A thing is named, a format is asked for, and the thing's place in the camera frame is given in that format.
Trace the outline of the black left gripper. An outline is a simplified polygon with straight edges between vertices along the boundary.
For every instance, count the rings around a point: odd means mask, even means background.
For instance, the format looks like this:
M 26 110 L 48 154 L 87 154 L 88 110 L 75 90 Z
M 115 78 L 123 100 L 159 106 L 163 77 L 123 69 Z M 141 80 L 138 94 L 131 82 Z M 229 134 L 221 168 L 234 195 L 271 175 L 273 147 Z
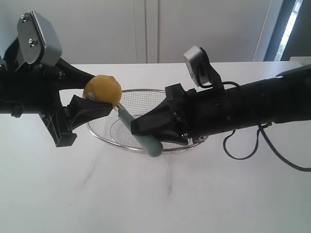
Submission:
M 25 65 L 15 71 L 19 43 L 15 39 L 0 60 L 0 112 L 15 118 L 38 114 L 57 147 L 69 147 L 77 135 L 72 130 L 108 116 L 111 103 L 74 95 L 63 107 L 59 91 L 84 89 L 95 76 L 60 58 L 57 66 Z

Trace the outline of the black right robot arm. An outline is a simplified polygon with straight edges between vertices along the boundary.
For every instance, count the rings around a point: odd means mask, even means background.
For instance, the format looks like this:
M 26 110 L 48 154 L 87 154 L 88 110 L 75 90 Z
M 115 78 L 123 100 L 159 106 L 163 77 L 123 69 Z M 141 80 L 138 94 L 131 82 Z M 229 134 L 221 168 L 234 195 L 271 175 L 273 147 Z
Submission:
M 165 99 L 131 122 L 133 135 L 152 135 L 159 141 L 186 146 L 203 137 L 267 123 L 311 118 L 309 65 L 229 89 L 184 90 L 166 87 Z

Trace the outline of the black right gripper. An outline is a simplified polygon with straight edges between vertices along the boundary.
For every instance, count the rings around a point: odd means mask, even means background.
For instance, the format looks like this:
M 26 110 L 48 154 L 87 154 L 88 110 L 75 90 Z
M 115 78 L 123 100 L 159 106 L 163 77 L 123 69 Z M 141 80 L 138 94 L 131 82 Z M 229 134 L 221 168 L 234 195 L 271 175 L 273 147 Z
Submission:
M 223 85 L 196 91 L 181 84 L 165 88 L 166 98 L 134 120 L 134 132 L 152 134 L 165 143 L 188 145 L 210 135 L 233 130 L 233 104 Z

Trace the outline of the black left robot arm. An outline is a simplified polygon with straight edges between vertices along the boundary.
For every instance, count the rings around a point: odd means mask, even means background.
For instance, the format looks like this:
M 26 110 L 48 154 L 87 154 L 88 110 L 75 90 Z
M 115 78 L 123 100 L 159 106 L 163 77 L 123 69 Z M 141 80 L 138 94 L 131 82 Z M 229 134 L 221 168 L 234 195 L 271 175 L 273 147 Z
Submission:
M 111 103 L 86 100 L 73 95 L 63 106 L 60 91 L 83 89 L 94 75 L 75 68 L 60 58 L 50 67 L 37 63 L 17 67 L 19 41 L 15 39 L 0 59 L 0 112 L 15 118 L 37 114 L 57 147 L 69 147 L 77 135 L 74 129 L 108 116 Z

